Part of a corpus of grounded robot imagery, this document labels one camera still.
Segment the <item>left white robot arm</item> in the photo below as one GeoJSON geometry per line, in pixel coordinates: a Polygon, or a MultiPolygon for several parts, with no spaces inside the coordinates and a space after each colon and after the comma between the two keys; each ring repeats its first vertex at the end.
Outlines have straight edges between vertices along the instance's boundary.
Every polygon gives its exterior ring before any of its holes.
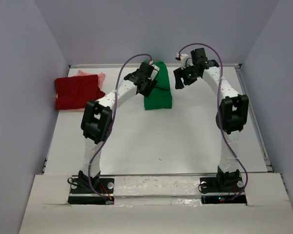
{"type": "Polygon", "coordinates": [[[116,87],[104,97],[87,102],[81,122],[85,140],[84,161],[78,173],[78,182],[85,191],[97,192],[100,181],[101,151],[114,125],[117,109],[137,94],[148,97],[157,84],[160,68],[152,62],[141,63],[140,67],[121,78],[119,72],[116,87]]]}

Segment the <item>green t shirt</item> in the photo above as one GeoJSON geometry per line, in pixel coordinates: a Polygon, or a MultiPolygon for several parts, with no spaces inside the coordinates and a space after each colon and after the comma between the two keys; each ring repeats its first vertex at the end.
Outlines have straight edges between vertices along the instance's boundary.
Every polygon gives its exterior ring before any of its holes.
{"type": "Polygon", "coordinates": [[[163,61],[155,62],[159,72],[157,75],[157,83],[149,97],[144,97],[145,110],[171,109],[172,94],[170,91],[170,81],[167,66],[163,61]]]}

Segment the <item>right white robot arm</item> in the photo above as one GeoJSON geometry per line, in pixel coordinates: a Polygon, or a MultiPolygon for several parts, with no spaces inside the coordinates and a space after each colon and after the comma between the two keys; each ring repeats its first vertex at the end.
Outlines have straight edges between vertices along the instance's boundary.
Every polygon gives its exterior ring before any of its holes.
{"type": "Polygon", "coordinates": [[[237,149],[247,123],[249,98],[229,84],[221,65],[209,60],[204,48],[192,50],[190,55],[178,53],[176,60],[180,62],[180,67],[173,72],[176,89],[183,89],[201,78],[217,97],[215,121],[222,137],[220,162],[216,176],[201,178],[198,190],[203,194],[241,192],[243,181],[237,149]]]}

